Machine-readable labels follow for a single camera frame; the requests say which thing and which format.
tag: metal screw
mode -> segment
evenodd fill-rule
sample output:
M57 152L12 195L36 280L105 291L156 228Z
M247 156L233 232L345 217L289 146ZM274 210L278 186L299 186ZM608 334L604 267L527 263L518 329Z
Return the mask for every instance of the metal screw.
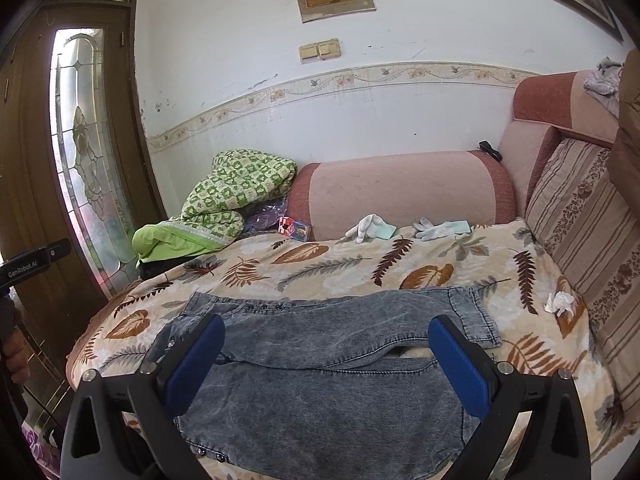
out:
M90 383L97 377L97 375L98 372L92 368L91 370L87 370L82 374L82 380Z
M560 368L558 370L558 375L560 376L561 379L564 379L565 381L569 380L569 379L573 379L574 377L571 375L571 372L569 370L567 370L566 368Z
M513 365L510 362L500 361L498 363L498 371L501 374L511 375L511 374L513 374L514 370L515 370L515 368L513 367Z
M138 368L138 371L141 374L149 375L155 372L156 368L158 368L158 365L155 362L145 361L140 365L140 368Z

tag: beige switch plate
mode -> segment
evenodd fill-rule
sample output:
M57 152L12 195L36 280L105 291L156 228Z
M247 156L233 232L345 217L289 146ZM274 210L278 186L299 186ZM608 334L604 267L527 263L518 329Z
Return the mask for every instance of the beige switch plate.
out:
M317 59L333 59L341 55L340 41L337 38L300 47L300 61L303 63Z

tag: door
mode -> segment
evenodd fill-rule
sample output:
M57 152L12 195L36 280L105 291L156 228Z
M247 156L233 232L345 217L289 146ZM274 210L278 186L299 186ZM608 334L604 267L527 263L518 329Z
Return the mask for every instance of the door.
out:
M2 69L2 253L74 245L17 287L60 369L90 318L135 279L135 230L163 216L136 124L129 19L108 4L44 7Z

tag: blue gripper pad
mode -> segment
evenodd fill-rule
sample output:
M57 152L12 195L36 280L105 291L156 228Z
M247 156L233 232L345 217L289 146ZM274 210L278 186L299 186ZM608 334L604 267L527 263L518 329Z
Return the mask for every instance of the blue gripper pad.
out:
M434 318L429 323L428 337L431 351L466 412L484 420L491 408L491 399L480 372L439 319Z
M225 324L215 316L194 341L164 387L164 410L169 417L184 415L225 344Z

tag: gray cloth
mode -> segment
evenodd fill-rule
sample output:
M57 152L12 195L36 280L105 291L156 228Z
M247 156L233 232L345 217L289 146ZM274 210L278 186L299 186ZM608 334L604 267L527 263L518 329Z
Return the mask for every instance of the gray cloth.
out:
M201 456L286 480L437 473L479 421L464 412L435 359L384 354L427 346L439 314L483 348L501 344L469 287L322 301L196 293L146 359L161 358L211 310L225 322L225 345L178 429Z
M623 63L606 57L600 62L598 69L584 80L587 94L600 101L616 117L620 116L620 77L623 68Z

